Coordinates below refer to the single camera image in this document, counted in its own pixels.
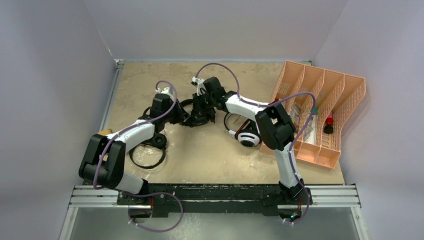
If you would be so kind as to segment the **white and black headphones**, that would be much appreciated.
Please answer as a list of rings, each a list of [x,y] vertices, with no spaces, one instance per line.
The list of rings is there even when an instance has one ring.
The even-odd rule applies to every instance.
[[[227,126],[227,121],[232,115],[233,113],[226,113],[224,116],[223,124],[225,127],[225,133],[238,140],[238,142],[245,147],[253,148],[259,145],[262,142],[262,139],[258,128],[256,127],[256,123],[247,118],[239,129],[234,131]]]

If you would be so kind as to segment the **black headband headset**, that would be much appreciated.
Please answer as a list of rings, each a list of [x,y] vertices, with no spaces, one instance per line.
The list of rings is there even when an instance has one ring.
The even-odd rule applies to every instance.
[[[188,105],[193,105],[193,99],[186,99],[180,102],[181,107],[186,107]],[[185,120],[180,122],[179,124],[186,127],[200,127],[202,125],[207,124],[208,122],[215,123],[216,116],[199,116],[192,114],[192,110],[190,113],[184,114]]]

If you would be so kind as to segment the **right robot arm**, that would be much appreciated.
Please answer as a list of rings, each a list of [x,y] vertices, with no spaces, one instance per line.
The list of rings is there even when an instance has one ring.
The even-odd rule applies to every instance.
[[[295,126],[279,103],[270,106],[251,99],[244,100],[235,91],[226,91],[218,78],[206,80],[193,77],[191,84],[199,96],[206,97],[209,106],[253,121],[261,141],[273,151],[278,171],[280,196],[288,204],[300,198],[304,188],[294,154]]]

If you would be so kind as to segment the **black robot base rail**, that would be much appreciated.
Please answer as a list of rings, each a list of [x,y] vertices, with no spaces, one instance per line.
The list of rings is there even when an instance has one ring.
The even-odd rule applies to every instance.
[[[309,188],[295,198],[282,195],[279,184],[148,183],[148,193],[119,191],[117,204],[133,218],[166,218],[171,213],[261,214],[293,222],[313,203]]]

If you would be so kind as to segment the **black over-ear headphones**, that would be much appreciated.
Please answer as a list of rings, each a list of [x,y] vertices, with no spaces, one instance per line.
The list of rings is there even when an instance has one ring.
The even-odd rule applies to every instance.
[[[152,170],[160,166],[166,159],[168,140],[165,134],[155,133],[152,138],[139,143],[128,152],[129,159],[137,167]],[[143,165],[144,156],[161,153],[156,163]]]

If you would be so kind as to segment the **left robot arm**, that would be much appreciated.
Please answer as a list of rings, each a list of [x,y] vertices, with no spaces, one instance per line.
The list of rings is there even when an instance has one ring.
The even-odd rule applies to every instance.
[[[138,205],[149,199],[148,181],[125,171],[126,154],[152,139],[167,123],[179,124],[188,114],[176,97],[157,93],[152,105],[134,123],[108,135],[96,133],[89,139],[78,175],[99,186],[129,193]]]

